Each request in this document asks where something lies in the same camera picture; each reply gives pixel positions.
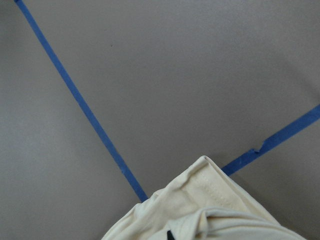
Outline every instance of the gray floor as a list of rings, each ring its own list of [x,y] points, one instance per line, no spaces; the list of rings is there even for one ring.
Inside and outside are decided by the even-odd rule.
[[[150,196],[320,102],[319,1],[25,0]],[[0,0],[0,238],[98,240],[139,200],[13,1]],[[319,239],[320,121],[232,178]]]

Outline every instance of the blue tape strip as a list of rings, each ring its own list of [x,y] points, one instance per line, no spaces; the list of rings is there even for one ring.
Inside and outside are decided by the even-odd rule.
[[[14,0],[15,3],[18,5],[20,10],[22,11],[23,15],[29,22],[31,28],[33,29],[36,37],[39,39],[40,43],[42,44],[44,50],[48,54],[49,58],[51,59],[52,63],[54,64],[55,68],[58,70],[59,74],[63,78],[65,84],[69,88],[70,92],[72,93],[73,97],[79,104],[80,108],[88,118],[89,122],[93,126],[94,130],[96,133],[99,135],[101,141],[103,142],[104,146],[107,148],[111,156],[113,157],[114,161],[116,164],[119,166],[121,169],[121,172],[123,175],[126,177],[127,181],[130,183],[131,187],[135,191],[136,195],[139,197],[141,202],[145,201],[148,199],[147,195],[145,194],[144,190],[140,186],[139,182],[133,175],[133,173],[130,171],[128,166],[126,165],[125,161],[123,158],[120,156],[118,151],[116,150],[114,144],[111,142],[110,138],[106,134],[105,130],[102,128],[100,123],[98,122],[97,118],[89,108],[88,104],[84,100],[84,98],[81,96],[79,90],[77,89],[76,85],[70,78],[69,74],[67,73],[66,69],[56,56],[55,52],[49,45],[48,41],[46,40],[45,36],[41,32],[40,28],[38,27],[36,21],[34,20],[33,16],[29,12],[27,6],[24,4],[22,0]]]
[[[224,166],[221,170],[224,171],[225,174],[230,176],[252,161],[261,157],[263,154],[269,152],[285,140],[289,139],[293,135],[313,124],[318,119],[320,119],[320,105],[316,106],[305,115],[299,117],[297,120],[290,123],[288,126],[284,127],[277,133],[268,137],[263,142],[262,147],[259,150],[250,149],[248,152],[244,153],[243,155],[239,156],[238,158]]]

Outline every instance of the beige fabric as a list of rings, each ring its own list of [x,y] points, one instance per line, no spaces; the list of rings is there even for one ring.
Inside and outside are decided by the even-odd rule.
[[[282,227],[207,156],[135,205],[102,240],[303,239]]]

